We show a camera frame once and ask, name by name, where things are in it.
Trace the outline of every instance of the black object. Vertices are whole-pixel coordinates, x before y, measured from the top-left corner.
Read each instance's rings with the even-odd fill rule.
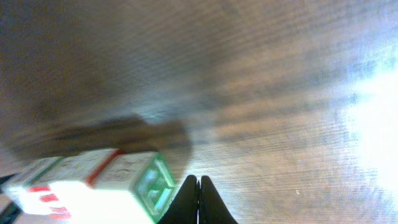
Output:
[[[0,177],[0,194],[2,194],[1,186],[15,174]],[[21,214],[21,209],[14,203],[11,202],[1,213],[0,213],[0,224],[12,224]]]
[[[13,175],[0,178],[1,184]],[[20,208],[10,203],[0,214],[0,224],[12,224],[21,214]],[[169,209],[157,224],[237,224],[208,176],[201,184],[189,175],[182,184]]]

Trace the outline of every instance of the red stripe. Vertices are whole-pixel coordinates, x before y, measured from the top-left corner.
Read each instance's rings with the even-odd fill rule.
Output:
[[[27,189],[28,192],[41,192],[41,191],[50,191],[50,187],[31,187]]]
[[[58,201],[59,199],[55,194],[50,194],[50,195],[45,195],[40,197],[40,201],[42,202],[53,202],[53,201]]]
[[[71,217],[70,213],[66,214],[51,214],[49,215],[50,218],[54,220],[67,220]]]
[[[124,154],[120,149],[116,150],[111,154],[97,169],[95,169],[86,179],[85,182],[92,188],[94,185],[94,180],[97,176],[105,169],[105,167],[118,155]]]
[[[66,220],[71,217],[69,211],[65,207],[61,208],[50,208],[53,214],[50,214],[49,217],[55,220]]]
[[[53,208],[53,207],[50,207],[50,209],[51,209],[51,212],[54,212],[54,213],[60,213],[60,214],[67,214],[67,213],[69,213],[68,210],[67,210],[67,208],[65,208],[65,207],[60,207],[60,208]]]

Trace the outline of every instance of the white box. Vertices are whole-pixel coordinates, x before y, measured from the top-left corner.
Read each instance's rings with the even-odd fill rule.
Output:
[[[91,212],[84,221],[157,223],[170,205],[174,188],[159,153],[118,156],[96,179]]]
[[[87,195],[98,174],[121,153],[119,149],[101,149],[67,157],[33,183],[40,189],[49,186],[40,198],[54,219],[69,219],[85,213]]]
[[[63,158],[50,157],[30,163],[21,173],[15,175],[2,185],[2,191],[10,197],[25,213],[48,215],[50,210],[41,202],[30,187],[33,182],[57,165]]]

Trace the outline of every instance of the wood grain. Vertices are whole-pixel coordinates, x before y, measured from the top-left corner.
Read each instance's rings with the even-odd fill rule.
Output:
[[[396,223],[397,11],[2,1],[0,174],[156,149],[180,184],[209,175],[239,223]]]

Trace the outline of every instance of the wooden floor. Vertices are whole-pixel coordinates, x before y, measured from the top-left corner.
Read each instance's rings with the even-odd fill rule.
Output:
[[[398,222],[398,1],[6,0],[0,16],[1,175],[157,149],[239,223]]]

